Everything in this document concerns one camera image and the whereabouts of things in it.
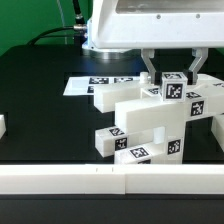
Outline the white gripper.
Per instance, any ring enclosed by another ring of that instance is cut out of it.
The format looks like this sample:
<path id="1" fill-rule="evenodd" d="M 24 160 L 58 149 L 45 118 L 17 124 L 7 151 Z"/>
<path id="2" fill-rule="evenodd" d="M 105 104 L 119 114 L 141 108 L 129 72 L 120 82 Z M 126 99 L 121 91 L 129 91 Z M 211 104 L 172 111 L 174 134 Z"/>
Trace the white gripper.
<path id="1" fill-rule="evenodd" d="M 91 37 L 99 48 L 142 49 L 154 85 L 161 84 L 154 49 L 193 48 L 183 73 L 196 84 L 207 48 L 224 47 L 224 0 L 94 0 Z"/>

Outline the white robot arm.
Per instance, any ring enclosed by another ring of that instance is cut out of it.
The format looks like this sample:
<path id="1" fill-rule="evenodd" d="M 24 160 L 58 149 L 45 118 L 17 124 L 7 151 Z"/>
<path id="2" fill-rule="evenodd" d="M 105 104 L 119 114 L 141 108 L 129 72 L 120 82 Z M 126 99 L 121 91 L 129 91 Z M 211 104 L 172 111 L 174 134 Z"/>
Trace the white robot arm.
<path id="1" fill-rule="evenodd" d="M 190 49 L 187 77 L 195 84 L 208 50 L 221 47 L 224 0 L 93 0 L 84 45 L 95 52 L 139 50 L 153 84 L 159 82 L 151 62 L 157 49 Z"/>

